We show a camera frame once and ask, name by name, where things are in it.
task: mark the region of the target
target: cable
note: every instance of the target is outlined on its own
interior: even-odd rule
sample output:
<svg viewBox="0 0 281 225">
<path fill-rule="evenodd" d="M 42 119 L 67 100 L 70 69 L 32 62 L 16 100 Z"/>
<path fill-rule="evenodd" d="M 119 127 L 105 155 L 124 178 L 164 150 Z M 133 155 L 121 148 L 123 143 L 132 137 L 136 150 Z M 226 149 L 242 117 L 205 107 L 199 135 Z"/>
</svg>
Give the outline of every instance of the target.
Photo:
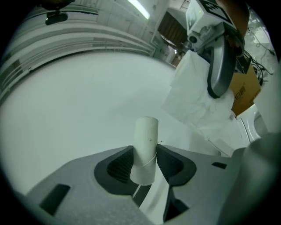
<svg viewBox="0 0 281 225">
<path fill-rule="evenodd" d="M 253 31 L 251 31 L 251 33 L 254 35 L 254 37 L 255 37 L 256 40 L 258 41 L 258 43 L 256 44 L 256 47 L 263 46 L 265 49 L 269 50 L 267 47 L 265 47 L 263 44 L 260 43 L 259 39 L 256 37 L 256 35 L 254 34 Z"/>
<path fill-rule="evenodd" d="M 253 59 L 257 62 L 257 59 L 256 59 L 256 57 L 255 57 L 255 56 L 253 57 Z"/>
<path fill-rule="evenodd" d="M 263 56 L 260 58 L 260 63 L 262 63 L 262 62 L 263 62 L 263 58 L 265 57 L 265 55 L 266 55 L 266 53 L 267 53 L 267 50 L 268 50 L 268 49 L 266 49 L 266 50 L 264 51 Z"/>
<path fill-rule="evenodd" d="M 244 54 L 245 54 L 245 56 L 247 56 L 248 58 L 251 57 L 251 55 L 250 55 L 246 50 L 244 50 Z M 252 58 L 252 62 L 253 62 L 253 63 L 256 63 L 257 65 L 259 65 L 259 67 L 261 68 L 261 70 L 265 70 L 265 71 L 267 71 L 270 75 L 273 75 L 273 73 L 270 73 L 270 72 L 268 71 L 268 69 L 266 69 L 262 64 L 260 64 L 259 62 L 257 62 L 257 60 L 255 60 L 253 57 L 251 57 L 251 58 Z"/>
<path fill-rule="evenodd" d="M 258 75 L 258 79 L 263 79 L 263 71 L 260 68 L 260 66 L 258 64 L 256 64 L 255 62 L 252 62 L 251 65 L 256 69 L 256 73 Z"/>
</svg>

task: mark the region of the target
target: black slot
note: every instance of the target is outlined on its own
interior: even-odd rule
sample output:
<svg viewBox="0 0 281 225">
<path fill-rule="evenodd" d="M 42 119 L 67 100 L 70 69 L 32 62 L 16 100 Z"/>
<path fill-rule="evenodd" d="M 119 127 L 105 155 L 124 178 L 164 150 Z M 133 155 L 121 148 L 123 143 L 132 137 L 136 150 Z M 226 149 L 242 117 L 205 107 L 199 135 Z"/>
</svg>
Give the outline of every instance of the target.
<svg viewBox="0 0 281 225">
<path fill-rule="evenodd" d="M 214 162 L 214 163 L 212 164 L 212 166 L 219 167 L 219 168 L 221 168 L 221 169 L 225 169 L 225 168 L 227 167 L 226 164 L 224 164 L 224 163 L 219 163 L 219 162 Z"/>
<path fill-rule="evenodd" d="M 159 144 L 157 164 L 171 187 L 186 184 L 196 172 L 196 165 L 192 160 Z"/>
<path fill-rule="evenodd" d="M 69 189 L 68 185 L 58 184 L 41 202 L 40 207 L 53 216 Z"/>
<path fill-rule="evenodd" d="M 135 202 L 135 204 L 137 204 L 138 207 L 141 206 L 150 188 L 151 185 L 141 186 L 140 189 L 137 191 L 135 197 L 133 198 L 133 201 Z"/>
<path fill-rule="evenodd" d="M 176 199 L 172 188 L 169 189 L 167 204 L 163 215 L 163 221 L 166 222 L 185 212 L 188 207 L 180 200 Z"/>
<path fill-rule="evenodd" d="M 133 195 L 138 185 L 130 179 L 133 166 L 133 146 L 100 161 L 94 176 L 106 191 L 114 195 Z"/>
</svg>

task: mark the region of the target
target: gray plastic surface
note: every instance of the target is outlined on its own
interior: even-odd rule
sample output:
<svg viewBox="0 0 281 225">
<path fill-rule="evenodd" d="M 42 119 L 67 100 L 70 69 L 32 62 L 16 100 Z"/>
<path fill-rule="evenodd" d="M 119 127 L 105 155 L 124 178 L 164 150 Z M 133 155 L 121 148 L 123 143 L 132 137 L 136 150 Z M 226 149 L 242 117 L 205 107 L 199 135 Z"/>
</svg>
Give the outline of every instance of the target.
<svg viewBox="0 0 281 225">
<path fill-rule="evenodd" d="M 183 186 L 173 187 L 175 197 L 189 209 L 167 224 L 216 224 L 223 203 L 232 187 L 240 167 L 243 150 L 235 151 L 232 158 L 209 156 L 165 146 L 171 151 L 191 159 L 197 167 L 193 178 Z M 113 195 L 105 191 L 94 177 L 94 168 L 101 160 L 124 150 L 112 149 L 73 160 L 40 182 L 27 195 L 39 205 L 57 185 L 71 188 L 54 217 L 67 224 L 132 224 L 152 223 L 138 209 L 131 196 Z M 227 164 L 226 169 L 212 163 Z"/>
<path fill-rule="evenodd" d="M 126 147 L 68 162 L 34 187 L 27 198 L 39 205 L 57 184 L 65 184 L 71 188 L 54 217 L 67 224 L 152 225 L 131 196 L 109 194 L 94 177 L 94 168 L 98 162 Z"/>
<path fill-rule="evenodd" d="M 229 88 L 236 66 L 236 56 L 225 36 L 220 36 L 205 47 L 211 52 L 210 69 L 208 74 L 208 92 L 221 97 Z"/>
<path fill-rule="evenodd" d="M 221 210 L 218 225 L 240 224 L 245 215 L 255 209 L 264 215 L 274 213 L 279 198 L 273 189 L 280 192 L 280 146 L 281 133 L 267 134 L 245 149 L 239 174 Z"/>
</svg>

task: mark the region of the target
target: white panel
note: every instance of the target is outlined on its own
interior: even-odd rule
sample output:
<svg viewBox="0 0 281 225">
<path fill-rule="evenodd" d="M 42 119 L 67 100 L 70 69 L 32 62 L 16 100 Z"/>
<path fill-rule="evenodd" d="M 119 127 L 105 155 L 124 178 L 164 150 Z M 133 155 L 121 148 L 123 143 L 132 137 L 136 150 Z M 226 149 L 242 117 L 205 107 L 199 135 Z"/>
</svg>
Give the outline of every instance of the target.
<svg viewBox="0 0 281 225">
<path fill-rule="evenodd" d="M 39 46 L 48 45 L 49 43 L 53 43 L 53 42 L 56 42 L 56 41 L 59 41 L 59 40 L 76 39 L 76 38 L 80 38 L 80 37 L 91 37 L 93 39 L 102 38 L 102 39 L 117 40 L 117 41 L 121 41 L 121 42 L 124 42 L 124 43 L 136 45 L 136 46 L 141 47 L 141 48 L 146 49 L 146 50 L 151 50 L 149 47 L 143 46 L 142 44 L 135 43 L 134 41 L 128 40 L 126 38 L 118 37 L 118 36 L 115 36 L 115 35 L 108 35 L 108 34 L 101 34 L 101 33 L 82 33 L 82 32 L 71 33 L 71 34 L 61 34 L 61 35 L 48 37 L 48 38 L 45 38 L 43 40 L 39 40 L 39 41 L 23 48 L 22 50 L 20 50 L 19 52 L 17 52 L 13 56 L 11 56 L 8 60 L 5 61 L 5 63 L 0 68 L 0 72 L 6 70 L 7 67 L 11 63 L 16 61 L 20 57 L 28 54 L 29 52 L 35 50 Z"/>
<path fill-rule="evenodd" d="M 106 11 L 99 11 L 99 15 L 97 17 L 97 23 L 101 25 L 107 25 L 107 20 L 109 17 L 109 13 Z"/>
<path fill-rule="evenodd" d="M 128 30 L 128 33 L 137 36 L 137 34 L 139 33 L 139 29 L 140 29 L 140 28 L 139 28 L 138 26 L 136 26 L 136 25 L 134 25 L 134 24 L 131 24 L 131 25 L 130 25 L 130 28 L 129 28 L 129 30 Z"/>
<path fill-rule="evenodd" d="M 40 16 L 36 16 L 34 18 L 29 19 L 27 22 L 22 23 L 17 31 L 15 32 L 15 36 L 18 34 L 22 34 L 25 32 L 28 32 L 30 29 L 33 30 L 36 27 L 39 26 L 47 26 L 45 24 L 45 20 L 46 20 L 46 15 L 40 15 Z"/>
<path fill-rule="evenodd" d="M 86 14 L 86 13 L 80 13 L 80 12 L 67 12 L 68 15 L 68 21 L 69 20 L 87 20 L 91 22 L 95 22 L 97 20 L 97 15 L 93 14 Z"/>
<path fill-rule="evenodd" d="M 20 62 L 21 63 L 24 63 L 27 59 L 30 59 L 31 57 L 34 57 L 36 56 L 37 54 L 39 53 L 42 53 L 46 50 L 51 50 L 52 48 L 55 48 L 55 47 L 60 47 L 62 45 L 66 45 L 66 44 L 70 44 L 70 43 L 73 43 L 73 42 L 83 42 L 83 41 L 93 41 L 93 38 L 78 38 L 78 39 L 69 39 L 69 40 L 60 40 L 58 42 L 53 42 L 53 43 L 50 43 L 49 45 L 44 45 L 44 46 L 40 46 L 38 47 L 37 49 L 34 49 L 33 51 L 29 52 L 28 54 L 20 57 Z"/>
<path fill-rule="evenodd" d="M 114 2 L 116 3 L 117 8 L 124 7 L 126 9 L 126 14 L 124 14 L 124 16 L 131 14 L 134 15 L 135 18 L 139 19 L 140 22 L 147 22 L 147 19 L 128 0 L 116 0 Z"/>
<path fill-rule="evenodd" d="M 190 3 L 190 1 L 184 1 L 183 4 L 182 4 L 182 7 L 187 9 L 188 6 L 189 6 L 189 3 Z"/>
<path fill-rule="evenodd" d="M 163 8 L 167 5 L 167 0 L 139 0 L 139 2 L 145 7 L 145 9 L 149 12 L 151 15 L 152 20 L 157 22 L 158 18 L 160 17 Z"/>
<path fill-rule="evenodd" d="M 152 35 L 153 33 L 151 33 L 151 31 L 145 31 L 142 35 L 142 39 L 147 41 L 147 42 L 150 42 L 151 38 L 152 38 Z"/>
<path fill-rule="evenodd" d="M 83 0 L 83 5 L 88 7 L 96 7 L 97 0 Z"/>
<path fill-rule="evenodd" d="M 98 9 L 110 11 L 113 7 L 113 3 L 109 0 L 100 0 L 99 2 L 100 3 Z"/>
<path fill-rule="evenodd" d="M 36 38 L 37 36 L 41 36 L 41 38 L 43 38 L 43 37 L 47 38 L 47 37 L 54 35 L 54 32 L 56 32 L 56 34 L 74 32 L 74 31 L 78 31 L 77 28 L 79 29 L 79 31 L 82 31 L 83 29 L 95 29 L 95 30 L 99 30 L 99 33 L 107 33 L 107 31 L 109 31 L 111 34 L 116 33 L 116 35 L 118 35 L 118 36 L 120 36 L 120 35 L 127 36 L 128 35 L 127 30 L 125 32 L 121 32 L 120 30 L 117 30 L 115 28 L 109 29 L 108 27 L 103 26 L 103 25 L 97 25 L 97 24 L 93 24 L 93 23 L 84 23 L 84 22 L 77 23 L 77 21 L 73 21 L 73 23 L 65 22 L 64 24 L 57 23 L 52 26 L 41 27 L 41 28 L 33 30 L 32 32 L 29 32 L 25 35 L 17 36 L 17 37 L 15 37 L 16 39 L 13 42 L 11 42 L 11 44 L 9 45 L 7 50 L 8 51 L 16 50 L 16 49 L 19 50 L 20 49 L 20 48 L 18 48 L 19 46 L 21 46 L 22 48 L 27 46 L 27 42 L 29 44 L 34 42 L 35 40 L 38 39 L 38 38 Z M 132 35 L 129 35 L 128 37 L 130 39 L 135 39 L 134 36 L 132 36 Z"/>
<path fill-rule="evenodd" d="M 182 6 L 183 2 L 184 0 L 171 0 L 169 7 L 179 9 Z"/>
<path fill-rule="evenodd" d="M 125 21 L 124 18 L 116 17 L 115 15 L 110 15 L 108 19 L 108 26 L 114 27 L 122 31 L 127 31 L 130 22 Z"/>
<path fill-rule="evenodd" d="M 137 33 L 138 37 L 142 38 L 146 31 L 151 31 L 151 29 L 149 29 L 146 26 L 139 26 L 138 33 Z"/>
<path fill-rule="evenodd" d="M 116 6 L 114 5 L 114 7 L 111 9 L 110 13 L 118 16 L 118 17 L 123 17 L 123 18 L 131 18 L 132 15 L 125 10 L 124 8 L 120 7 L 120 6 Z"/>
<path fill-rule="evenodd" d="M 155 26 L 156 26 L 156 21 L 154 20 L 149 20 L 148 23 L 147 23 L 148 27 L 151 28 L 151 29 L 154 29 Z"/>
<path fill-rule="evenodd" d="M 182 12 L 184 12 L 184 13 L 186 13 L 186 11 L 187 11 L 187 9 L 186 8 L 180 8 L 180 10 L 182 11 Z"/>
</svg>

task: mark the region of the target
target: white wall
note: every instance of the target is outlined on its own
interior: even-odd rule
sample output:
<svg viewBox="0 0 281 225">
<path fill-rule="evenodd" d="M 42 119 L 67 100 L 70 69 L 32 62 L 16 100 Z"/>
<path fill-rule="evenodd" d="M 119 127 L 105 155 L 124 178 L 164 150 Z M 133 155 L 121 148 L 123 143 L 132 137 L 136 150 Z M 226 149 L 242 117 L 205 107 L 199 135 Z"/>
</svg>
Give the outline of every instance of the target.
<svg viewBox="0 0 281 225">
<path fill-rule="evenodd" d="M 281 132 L 281 61 L 274 75 L 266 77 L 266 84 L 255 98 L 254 103 L 262 116 L 268 132 Z"/>
<path fill-rule="evenodd" d="M 87 21 L 98 23 L 99 25 L 127 32 L 150 43 L 168 9 L 169 0 L 139 0 L 139 2 L 150 13 L 151 16 L 148 20 L 128 0 L 76 0 L 64 9 L 73 9 L 75 7 L 79 10 L 81 6 L 84 7 L 83 9 L 91 7 L 93 10 L 98 11 L 98 15 L 68 12 L 67 22 Z M 39 11 L 42 12 L 42 8 L 36 7 L 33 12 Z M 16 35 L 22 35 L 26 31 L 39 27 L 46 27 L 45 20 L 46 14 L 25 21 L 19 27 Z"/>
<path fill-rule="evenodd" d="M 27 193 L 72 159 L 131 145 L 140 116 L 159 120 L 162 144 L 214 151 L 160 109 L 173 73 L 125 53 L 73 56 L 37 71 L 0 107 L 1 159 L 13 187 Z"/>
</svg>

